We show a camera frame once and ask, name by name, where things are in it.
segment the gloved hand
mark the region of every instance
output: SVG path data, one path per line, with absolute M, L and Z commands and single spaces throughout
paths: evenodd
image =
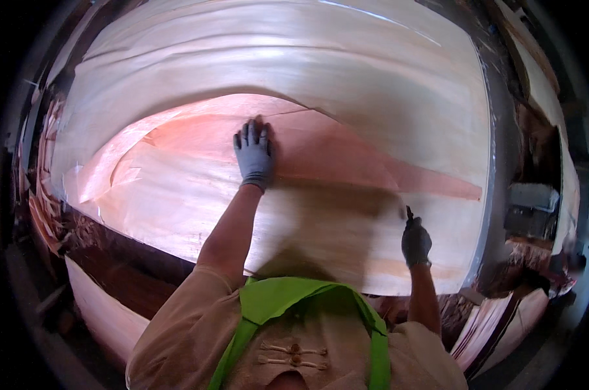
M 403 232 L 403 240 L 401 248 L 403 255 L 408 263 L 408 267 L 412 268 L 416 264 L 431 265 L 429 258 L 429 251 L 431 250 L 431 237 L 429 232 L 422 227 L 422 218 L 419 216 L 414 218 L 408 206 L 408 223 Z
M 252 119 L 234 134 L 234 151 L 243 176 L 241 187 L 254 184 L 264 192 L 273 181 L 275 159 L 271 141 L 268 139 L 268 126 L 266 123 L 262 129 L 256 129 L 259 125 Z

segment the green strap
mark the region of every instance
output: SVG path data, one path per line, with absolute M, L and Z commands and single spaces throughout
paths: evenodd
M 249 278 L 239 290 L 242 318 L 219 361 L 207 388 L 218 390 L 260 325 L 276 318 L 300 300 L 338 288 L 357 302 L 364 324 L 370 329 L 369 389 L 388 389 L 390 357 L 385 323 L 368 302 L 352 287 L 314 279 L 282 277 L 255 281 Z

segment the shirt button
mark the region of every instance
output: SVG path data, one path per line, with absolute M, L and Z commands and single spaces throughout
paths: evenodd
M 300 355 L 293 355 L 290 358 L 290 365 L 297 367 L 301 363 L 301 356 Z

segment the beige shirt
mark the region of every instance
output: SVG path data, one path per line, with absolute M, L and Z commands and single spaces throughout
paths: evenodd
M 136 344 L 127 387 L 206 388 L 241 317 L 238 291 L 231 286 L 212 268 L 195 267 Z M 467 389 L 440 338 L 423 325 L 401 324 L 388 342 L 393 389 Z M 370 336 L 354 301 L 329 291 L 261 326 L 222 388 L 262 388 L 295 370 L 310 390 L 364 390 L 369 357 Z

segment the forearm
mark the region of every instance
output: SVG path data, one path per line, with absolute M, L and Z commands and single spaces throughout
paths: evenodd
M 431 332 L 442 333 L 440 310 L 428 265 L 411 267 L 412 293 L 409 301 L 408 321 L 423 324 Z
M 204 242 L 198 265 L 210 265 L 236 285 L 243 283 L 244 261 L 251 246 L 253 219 L 262 190 L 256 185 L 240 187 L 221 219 Z

